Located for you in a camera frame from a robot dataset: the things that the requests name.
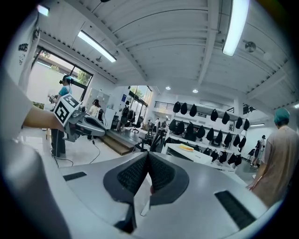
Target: white ceiling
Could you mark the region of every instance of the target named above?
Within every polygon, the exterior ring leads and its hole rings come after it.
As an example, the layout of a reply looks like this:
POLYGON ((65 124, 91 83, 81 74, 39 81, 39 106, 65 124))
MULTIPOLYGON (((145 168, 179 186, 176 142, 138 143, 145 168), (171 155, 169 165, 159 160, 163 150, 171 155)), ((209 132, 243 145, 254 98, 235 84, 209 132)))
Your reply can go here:
POLYGON ((41 15, 41 30, 97 64, 117 84, 157 86, 160 92, 169 85, 171 92, 168 93, 186 95, 192 94, 194 88, 199 92, 207 89, 213 92, 212 86, 216 85, 219 90, 215 94, 241 97, 244 103, 254 107, 262 105, 262 110, 273 110, 299 99, 297 78, 290 72, 269 90, 263 93, 257 90, 263 82, 272 80, 271 76, 292 56, 275 23, 254 0, 250 2, 247 22, 233 57, 221 50, 230 15, 228 0, 223 1, 223 6, 221 0, 111 0, 107 3, 80 0, 79 3, 47 1, 45 5, 50 8, 50 14, 41 15), (77 37, 80 30, 92 36, 117 61, 111 63, 102 57, 102 62, 97 62, 100 53, 77 37), (253 53, 245 51, 246 41, 256 44, 253 53), (265 52, 271 54, 271 60, 264 60, 265 52), (246 94, 254 89, 259 93, 254 100, 247 99, 246 94))

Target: wooden platform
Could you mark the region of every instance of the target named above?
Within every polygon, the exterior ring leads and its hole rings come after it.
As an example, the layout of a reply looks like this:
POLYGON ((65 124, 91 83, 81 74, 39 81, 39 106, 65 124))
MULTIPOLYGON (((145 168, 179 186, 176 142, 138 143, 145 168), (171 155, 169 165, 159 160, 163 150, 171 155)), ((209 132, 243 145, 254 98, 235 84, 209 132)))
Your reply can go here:
POLYGON ((123 140, 109 130, 103 137, 101 137, 101 140, 120 155, 131 153, 134 149, 133 144, 123 140))

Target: hanging black bag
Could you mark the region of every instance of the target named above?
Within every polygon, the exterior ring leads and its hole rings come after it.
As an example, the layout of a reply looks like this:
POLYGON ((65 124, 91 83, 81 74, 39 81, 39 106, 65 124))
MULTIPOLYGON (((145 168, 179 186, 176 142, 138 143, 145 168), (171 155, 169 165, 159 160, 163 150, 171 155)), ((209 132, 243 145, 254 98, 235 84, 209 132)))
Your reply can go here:
POLYGON ((215 139, 215 142, 217 144, 220 144, 222 142, 222 138, 223 138, 223 134, 222 134, 222 131, 220 130, 217 137, 216 137, 216 139, 215 139))
POLYGON ((222 118, 222 123, 226 125, 227 122, 229 121, 229 119, 230 119, 230 117, 229 117, 228 113, 225 112, 224 116, 222 118))
POLYGON ((239 135, 237 135, 236 138, 235 138, 235 140, 234 140, 234 142, 233 142, 233 145, 235 147, 237 147, 239 143, 240 143, 240 137, 239 137, 239 135))
POLYGON ((236 160, 236 156, 235 156, 235 154, 232 154, 232 155, 230 156, 229 160, 228 160, 228 164, 232 164, 232 163, 234 163, 235 160, 236 160))
POLYGON ((211 141, 214 138, 214 129, 211 128, 210 131, 206 135, 207 140, 211 141))
POLYGON ((219 157, 219 162, 224 163, 226 161, 228 154, 226 152, 222 152, 222 155, 219 157))
POLYGON ((210 149, 209 149, 209 148, 206 148, 205 151, 204 151, 204 154, 210 156, 210 149))
POLYGON ((197 108, 196 108, 196 105, 193 104, 189 114, 190 114, 191 117, 194 117, 196 115, 196 113, 197 113, 197 108))
POLYGON ((241 140, 241 142, 239 143, 239 148, 243 148, 245 143, 246 143, 246 138, 244 136, 243 139, 241 140))
POLYGON ((228 133, 227 136, 225 137, 224 144, 229 145, 229 143, 231 142, 232 139, 233 139, 233 136, 231 135, 231 133, 228 133))
POLYGON ((217 150, 214 150, 214 151, 212 152, 211 157, 213 158, 213 159, 212 159, 212 162, 214 162, 214 161, 218 158, 217 150))
POLYGON ((175 121, 175 119, 173 119, 172 120, 172 122, 170 123, 170 125, 169 125, 169 130, 170 131, 175 131, 176 130, 176 121, 175 121))
POLYGON ((218 113, 217 113, 216 109, 214 109, 211 114, 211 121, 216 121, 217 118, 218 118, 218 113))
POLYGON ((235 166, 238 166, 242 163, 242 156, 241 155, 237 155, 236 159, 235 159, 235 166))
POLYGON ((200 126, 196 133, 196 137, 201 139, 202 137, 205 136, 205 134, 206 134, 205 128, 203 126, 200 126))
POLYGON ((238 120, 237 120, 237 123, 236 123, 235 127, 237 129, 239 129, 242 126, 242 124, 243 124, 242 118, 239 117, 238 120))
POLYGON ((244 127, 243 127, 243 129, 247 131, 248 128, 249 128, 249 126, 250 126, 250 123, 249 123, 248 119, 246 119, 246 120, 245 120, 245 123, 244 123, 244 127))
POLYGON ((187 113, 187 104, 183 103, 181 106, 181 114, 186 114, 187 113))
POLYGON ((180 109, 181 109, 181 104, 179 102, 175 103, 173 107, 173 112, 178 113, 180 109))
POLYGON ((192 134, 193 130, 194 130, 193 123, 190 122, 190 124, 188 125, 186 131, 187 131, 187 133, 192 134))

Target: white floor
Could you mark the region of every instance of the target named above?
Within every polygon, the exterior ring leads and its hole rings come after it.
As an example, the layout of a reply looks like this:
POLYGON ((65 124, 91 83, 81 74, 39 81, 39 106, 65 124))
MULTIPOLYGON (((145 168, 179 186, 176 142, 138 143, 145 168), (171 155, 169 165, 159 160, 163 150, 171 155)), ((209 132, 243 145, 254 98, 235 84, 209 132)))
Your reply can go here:
MULTIPOLYGON (((23 128, 18 137, 20 141, 38 151, 44 158, 55 160, 51 157, 51 137, 46 139, 46 132, 41 129, 23 128)), ((95 140, 95 145, 100 149, 100 155, 93 161, 101 162, 121 157, 117 152, 109 148, 99 139, 95 140)), ((87 140, 87 136, 80 136, 76 142, 65 142, 66 153, 60 158, 66 158, 74 162, 75 165, 90 163, 98 154, 99 150, 93 145, 92 141, 87 140)), ((71 162, 57 159, 59 167, 70 167, 71 162)))

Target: recessed ceiling light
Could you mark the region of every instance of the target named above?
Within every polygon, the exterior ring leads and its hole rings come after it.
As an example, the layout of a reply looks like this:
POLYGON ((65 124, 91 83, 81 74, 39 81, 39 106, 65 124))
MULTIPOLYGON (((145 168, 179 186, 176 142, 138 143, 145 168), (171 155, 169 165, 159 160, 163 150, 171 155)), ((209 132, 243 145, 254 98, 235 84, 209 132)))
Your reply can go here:
POLYGON ((245 26, 249 9, 249 0, 233 0, 233 8, 229 21, 229 29, 222 52, 233 56, 245 26))
POLYGON ((265 125, 265 124, 262 123, 262 124, 250 125, 250 127, 254 127, 254 126, 263 126, 263 125, 265 125))
POLYGON ((41 13, 45 16, 49 15, 49 8, 47 8, 47 7, 44 7, 42 5, 37 5, 37 10, 38 10, 39 13, 41 13))
POLYGON ((95 48, 99 53, 101 53, 104 57, 106 57, 109 61, 115 62, 116 59, 113 55, 111 55, 105 48, 103 48, 100 44, 98 44, 95 40, 93 40, 89 35, 87 35, 84 31, 80 31, 78 34, 82 40, 87 42, 93 48, 95 48))

